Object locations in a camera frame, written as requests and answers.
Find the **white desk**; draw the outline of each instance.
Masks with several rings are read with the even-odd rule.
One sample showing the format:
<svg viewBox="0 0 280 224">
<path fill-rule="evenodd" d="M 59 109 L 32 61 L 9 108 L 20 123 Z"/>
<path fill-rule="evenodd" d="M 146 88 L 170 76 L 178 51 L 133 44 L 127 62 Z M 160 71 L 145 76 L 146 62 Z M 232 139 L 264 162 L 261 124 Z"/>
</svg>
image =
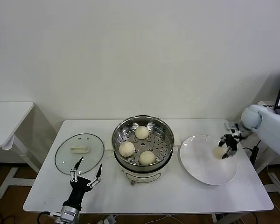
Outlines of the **white desk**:
<svg viewBox="0 0 280 224">
<path fill-rule="evenodd" d="M 192 135 L 205 134 L 221 137 L 225 130 L 224 119 L 176 119 L 164 120 L 177 134 L 181 142 Z M 104 144 L 109 141 L 121 120 L 67 120 L 47 155 L 35 183 L 23 206 L 25 211 L 60 211 L 68 199 L 70 176 L 62 174 L 54 164 L 58 147 L 78 133 L 92 133 Z M 188 174 L 174 152 L 168 169 L 159 180 L 148 184 L 130 182 L 121 173 L 114 157 L 105 151 L 101 163 L 102 182 L 86 193 L 81 213 L 104 214 L 197 214 L 234 213 L 273 209 L 273 204 L 257 176 L 252 164 L 239 146 L 238 173 L 235 179 L 222 186 L 210 186 Z M 98 166 L 82 175 L 92 179 Z M 226 217 L 238 219 L 242 214 Z"/>
<path fill-rule="evenodd" d="M 20 157 L 33 168 L 39 171 L 41 164 L 31 154 L 29 149 L 14 135 L 14 132 L 20 126 L 32 110 L 34 104 L 32 102 L 0 102 L 0 148 L 10 149 L 14 143 L 17 146 L 17 153 Z M 0 187 L 0 199 L 3 197 L 8 186 L 32 186 L 34 179 L 15 179 L 18 168 L 12 168 L 7 175 L 5 181 Z"/>
</svg>

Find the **perforated steamer tray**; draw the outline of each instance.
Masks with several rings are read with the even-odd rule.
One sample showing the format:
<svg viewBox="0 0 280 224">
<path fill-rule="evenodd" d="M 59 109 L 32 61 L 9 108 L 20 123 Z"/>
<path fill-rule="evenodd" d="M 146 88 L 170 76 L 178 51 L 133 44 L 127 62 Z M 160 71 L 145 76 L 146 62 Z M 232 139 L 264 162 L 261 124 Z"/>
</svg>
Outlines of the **perforated steamer tray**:
<svg viewBox="0 0 280 224">
<path fill-rule="evenodd" d="M 149 136 L 146 139 L 138 139 L 135 130 L 139 126 L 146 126 Z M 119 153 L 119 146 L 129 141 L 135 145 L 135 153 L 130 157 L 123 157 Z M 116 157 L 124 167 L 136 172 L 149 172 L 161 167 L 170 159 L 174 145 L 174 135 L 170 127 L 162 120 L 151 116 L 136 116 L 124 120 L 113 132 L 112 146 Z M 150 165 L 140 164 L 140 155 L 144 151 L 154 153 L 156 163 Z"/>
</svg>

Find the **table leg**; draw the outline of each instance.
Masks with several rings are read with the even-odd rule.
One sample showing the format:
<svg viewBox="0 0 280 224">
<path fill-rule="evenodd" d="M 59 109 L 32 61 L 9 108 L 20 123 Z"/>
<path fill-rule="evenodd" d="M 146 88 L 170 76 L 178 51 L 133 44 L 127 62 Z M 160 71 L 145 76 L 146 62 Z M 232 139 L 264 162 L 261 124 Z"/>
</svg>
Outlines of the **table leg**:
<svg viewBox="0 0 280 224">
<path fill-rule="evenodd" d="M 237 221 L 238 219 L 244 217 L 247 214 L 249 214 L 249 213 L 248 212 L 230 213 L 230 214 L 224 216 L 223 218 L 221 218 L 220 220 L 216 221 L 215 224 L 231 224 L 231 223 Z"/>
<path fill-rule="evenodd" d="M 3 198 L 9 186 L 32 186 L 35 179 L 14 178 L 17 173 L 18 167 L 12 167 L 6 176 L 4 182 L 0 186 L 0 199 Z"/>
<path fill-rule="evenodd" d="M 14 144 L 18 147 L 18 154 L 20 157 L 36 172 L 38 173 L 41 168 L 41 163 L 35 156 L 28 150 L 28 148 L 14 135 Z"/>
</svg>

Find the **robotic hand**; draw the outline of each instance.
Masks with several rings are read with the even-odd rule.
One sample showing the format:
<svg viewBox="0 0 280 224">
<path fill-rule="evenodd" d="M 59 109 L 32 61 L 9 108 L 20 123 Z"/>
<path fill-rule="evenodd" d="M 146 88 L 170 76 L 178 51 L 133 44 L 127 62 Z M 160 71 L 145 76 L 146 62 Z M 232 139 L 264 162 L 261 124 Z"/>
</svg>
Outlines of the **robotic hand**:
<svg viewBox="0 0 280 224">
<path fill-rule="evenodd" d="M 69 199 L 62 204 L 61 212 L 50 212 L 50 216 L 56 217 L 55 223 L 58 224 L 74 224 L 81 211 L 81 203 L 86 192 L 91 191 L 94 186 L 101 182 L 102 164 L 99 166 L 96 177 L 93 181 L 77 176 L 77 169 L 80 166 L 83 157 L 70 170 L 70 185 L 72 191 Z"/>
<path fill-rule="evenodd" d="M 227 152 L 222 159 L 233 156 L 238 150 L 237 144 L 253 132 L 280 155 L 280 115 L 263 106 L 251 105 L 245 108 L 241 121 L 229 123 L 228 129 L 231 134 L 225 134 L 219 142 L 220 147 L 224 144 L 227 146 Z"/>
</svg>

